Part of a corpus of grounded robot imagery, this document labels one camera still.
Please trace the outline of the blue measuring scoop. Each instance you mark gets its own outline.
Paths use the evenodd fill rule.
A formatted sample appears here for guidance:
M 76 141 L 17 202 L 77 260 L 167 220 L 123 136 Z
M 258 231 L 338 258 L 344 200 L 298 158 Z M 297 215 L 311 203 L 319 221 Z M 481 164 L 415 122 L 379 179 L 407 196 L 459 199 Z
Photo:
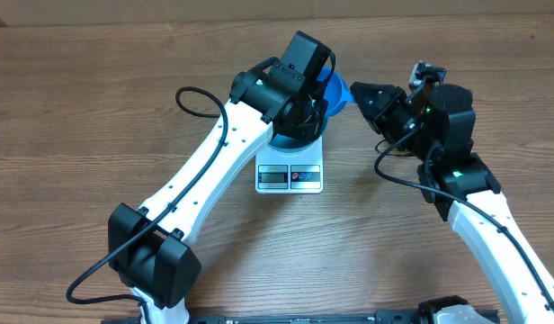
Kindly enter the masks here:
M 326 119 L 336 116 L 347 104 L 355 103 L 348 85 L 337 72 L 331 76 L 326 86 L 324 99 L 327 101 Z

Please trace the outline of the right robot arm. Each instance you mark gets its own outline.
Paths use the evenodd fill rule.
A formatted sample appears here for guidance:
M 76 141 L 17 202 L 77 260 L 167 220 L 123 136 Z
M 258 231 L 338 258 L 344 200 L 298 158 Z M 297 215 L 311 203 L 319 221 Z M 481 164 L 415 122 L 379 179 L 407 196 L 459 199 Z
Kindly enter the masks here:
M 413 187 L 435 206 L 493 287 L 512 323 L 554 323 L 554 278 L 520 231 L 492 171 L 473 152 L 472 93 L 459 85 L 414 83 L 412 94 L 394 85 L 355 82 L 350 91 L 363 118 L 392 150 L 421 160 Z

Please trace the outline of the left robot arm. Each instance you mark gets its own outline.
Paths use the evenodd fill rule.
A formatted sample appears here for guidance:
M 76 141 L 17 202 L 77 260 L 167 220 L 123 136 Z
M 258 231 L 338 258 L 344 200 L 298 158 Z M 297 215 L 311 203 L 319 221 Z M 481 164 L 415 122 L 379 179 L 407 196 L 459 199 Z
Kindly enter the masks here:
M 182 168 L 137 209 L 120 204 L 108 221 L 109 262 L 141 309 L 142 323 L 186 323 L 183 299 L 201 263 L 191 246 L 241 169 L 277 135 L 307 145 L 325 127 L 335 54 L 297 31 L 279 58 L 236 75 L 216 126 Z

